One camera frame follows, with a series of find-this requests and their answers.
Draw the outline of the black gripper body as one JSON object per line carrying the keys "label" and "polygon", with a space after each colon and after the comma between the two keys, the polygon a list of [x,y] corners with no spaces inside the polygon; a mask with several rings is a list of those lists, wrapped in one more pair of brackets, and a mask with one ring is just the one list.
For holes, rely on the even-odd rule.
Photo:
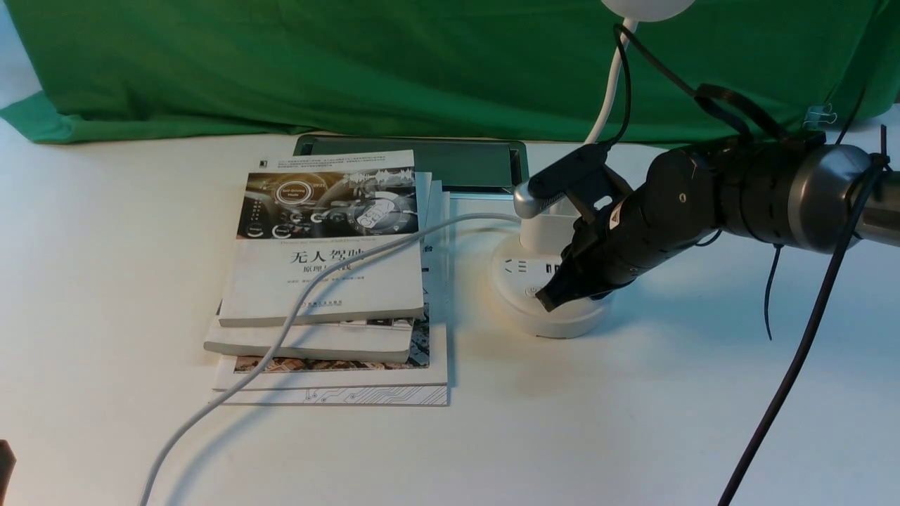
{"label": "black gripper body", "polygon": [[562,297],[604,297],[691,249],[712,231],[710,189],[639,187],[595,219],[577,221],[562,258]]}

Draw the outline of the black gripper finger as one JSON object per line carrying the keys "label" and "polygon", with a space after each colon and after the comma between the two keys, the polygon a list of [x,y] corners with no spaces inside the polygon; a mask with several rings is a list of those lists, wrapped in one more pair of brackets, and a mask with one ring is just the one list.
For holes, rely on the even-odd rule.
{"label": "black gripper finger", "polygon": [[595,296],[598,283],[575,264],[560,264],[552,278],[537,292],[537,301],[552,313],[568,302]]}

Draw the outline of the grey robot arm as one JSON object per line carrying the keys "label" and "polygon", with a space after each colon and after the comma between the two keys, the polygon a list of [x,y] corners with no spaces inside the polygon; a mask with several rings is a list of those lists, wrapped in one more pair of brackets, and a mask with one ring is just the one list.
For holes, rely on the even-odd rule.
{"label": "grey robot arm", "polygon": [[579,212],[559,267],[536,294],[547,311],[601,299],[714,231],[832,253],[855,204],[863,212],[852,242],[898,245],[898,172],[881,169],[871,195],[862,195],[865,170],[885,162],[881,154],[818,134],[723,138],[659,154],[633,189],[607,165],[608,151],[582,146],[528,181],[534,199],[563,197]]}

